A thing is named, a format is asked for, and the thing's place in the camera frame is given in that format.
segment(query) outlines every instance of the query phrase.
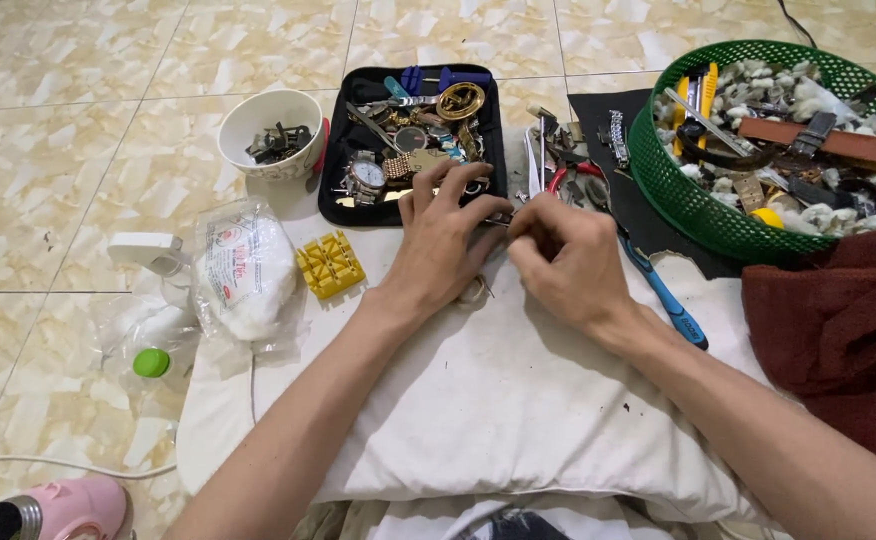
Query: brown leather strap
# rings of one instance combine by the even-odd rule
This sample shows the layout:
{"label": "brown leather strap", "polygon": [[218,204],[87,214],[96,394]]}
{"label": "brown leather strap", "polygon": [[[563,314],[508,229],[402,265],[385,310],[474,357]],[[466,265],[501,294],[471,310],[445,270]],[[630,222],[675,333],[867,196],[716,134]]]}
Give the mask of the brown leather strap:
{"label": "brown leather strap", "polygon": [[[746,138],[791,144],[804,129],[802,124],[742,118],[738,134]],[[876,136],[833,130],[821,145],[821,150],[861,160],[859,166],[876,170]]]}

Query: green bottle cap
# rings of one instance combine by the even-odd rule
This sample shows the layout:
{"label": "green bottle cap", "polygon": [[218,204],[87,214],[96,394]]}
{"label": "green bottle cap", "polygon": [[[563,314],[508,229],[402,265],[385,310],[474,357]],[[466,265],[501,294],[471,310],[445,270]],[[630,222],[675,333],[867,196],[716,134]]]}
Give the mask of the green bottle cap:
{"label": "green bottle cap", "polygon": [[134,357],[132,370],[134,374],[149,379],[157,379],[168,371],[171,357],[161,349],[145,349]]}

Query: maroon towel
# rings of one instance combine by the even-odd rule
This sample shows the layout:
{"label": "maroon towel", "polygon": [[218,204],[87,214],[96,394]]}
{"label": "maroon towel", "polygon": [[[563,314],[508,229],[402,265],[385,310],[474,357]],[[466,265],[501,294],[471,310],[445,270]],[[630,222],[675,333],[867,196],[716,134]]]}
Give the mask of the maroon towel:
{"label": "maroon towel", "polygon": [[741,301],[768,379],[876,455],[876,231],[806,270],[745,268]]}

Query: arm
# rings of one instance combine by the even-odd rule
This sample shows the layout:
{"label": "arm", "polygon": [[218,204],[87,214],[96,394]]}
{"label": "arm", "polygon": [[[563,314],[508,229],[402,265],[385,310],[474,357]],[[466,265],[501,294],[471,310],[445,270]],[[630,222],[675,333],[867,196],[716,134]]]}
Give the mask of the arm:
{"label": "arm", "polygon": [[511,213],[510,202],[482,195],[458,207],[468,181],[490,172],[484,163],[449,160],[414,178],[413,193],[398,203],[404,239],[388,275],[365,292],[337,337],[275,400],[166,540],[287,538],[294,531],[388,360],[465,289],[503,239],[501,230],[490,230],[467,247],[480,221]]}
{"label": "arm", "polygon": [[657,385],[790,534],[876,539],[876,456],[632,300],[609,216],[540,195],[509,235],[529,292]]}

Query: wristwatch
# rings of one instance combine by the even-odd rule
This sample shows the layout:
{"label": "wristwatch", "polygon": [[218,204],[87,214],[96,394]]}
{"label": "wristwatch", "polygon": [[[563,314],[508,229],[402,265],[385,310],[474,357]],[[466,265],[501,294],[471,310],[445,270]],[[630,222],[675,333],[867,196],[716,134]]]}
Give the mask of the wristwatch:
{"label": "wristwatch", "polygon": [[351,156],[345,184],[356,205],[373,205],[384,193],[384,170],[375,163],[375,154],[359,150]]}

